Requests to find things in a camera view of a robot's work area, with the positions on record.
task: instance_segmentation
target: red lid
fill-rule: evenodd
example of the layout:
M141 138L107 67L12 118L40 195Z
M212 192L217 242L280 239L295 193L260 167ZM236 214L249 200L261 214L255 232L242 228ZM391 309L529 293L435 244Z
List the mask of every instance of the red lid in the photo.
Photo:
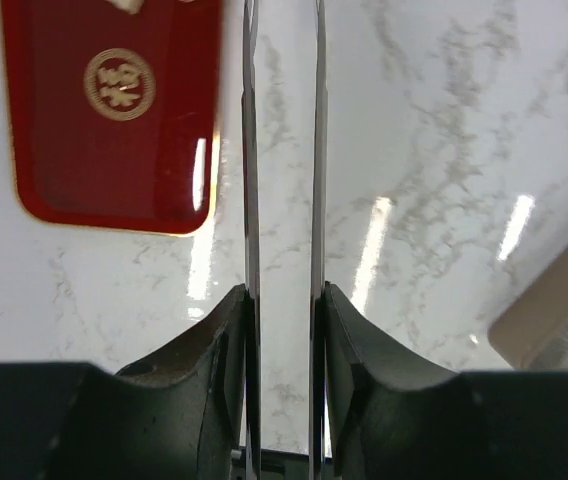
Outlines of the red lid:
M221 0L2 0L18 195L54 223L188 234L214 207Z

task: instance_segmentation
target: metal blade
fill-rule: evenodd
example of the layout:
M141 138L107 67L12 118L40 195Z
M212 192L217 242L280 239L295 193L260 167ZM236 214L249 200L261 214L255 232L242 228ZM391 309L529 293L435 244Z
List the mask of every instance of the metal blade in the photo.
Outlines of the metal blade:
M315 76L315 152L311 228L311 336L309 356L309 480L320 480L324 466L325 326L324 239L326 217L326 27L324 0L317 6L317 71Z
M261 477L260 225L255 114L255 42L258 0L244 1L242 32L242 142L244 149L244 261L251 322L246 331L246 478Z

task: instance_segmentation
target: gold emblem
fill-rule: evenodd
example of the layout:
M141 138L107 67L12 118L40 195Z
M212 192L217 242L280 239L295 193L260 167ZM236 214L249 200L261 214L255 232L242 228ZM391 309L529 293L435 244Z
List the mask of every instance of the gold emblem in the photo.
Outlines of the gold emblem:
M84 91L98 113L125 122L149 109L155 99L155 79L142 57L124 48L111 48L95 55L86 66Z

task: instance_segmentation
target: tan box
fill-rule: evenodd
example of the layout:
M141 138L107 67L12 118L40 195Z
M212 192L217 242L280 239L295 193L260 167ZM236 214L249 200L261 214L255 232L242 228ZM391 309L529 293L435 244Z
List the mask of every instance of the tan box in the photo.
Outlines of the tan box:
M493 324L489 340L515 368L568 369L568 248Z

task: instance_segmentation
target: white marble surface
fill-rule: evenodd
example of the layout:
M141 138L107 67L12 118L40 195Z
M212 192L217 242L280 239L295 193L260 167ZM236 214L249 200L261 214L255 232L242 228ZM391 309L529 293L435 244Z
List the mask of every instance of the white marble surface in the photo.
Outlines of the white marble surface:
M1 360L116 370L243 281L241 5L229 3L218 211L193 238L24 214L0 53ZM263 438L293 451L308 424L313 4L263 0L256 52ZM568 0L333 0L327 28L327 278L422 355L504 367L488 326L568 243Z
M568 1L327 21L328 278L429 359L505 367L489 325L568 243Z

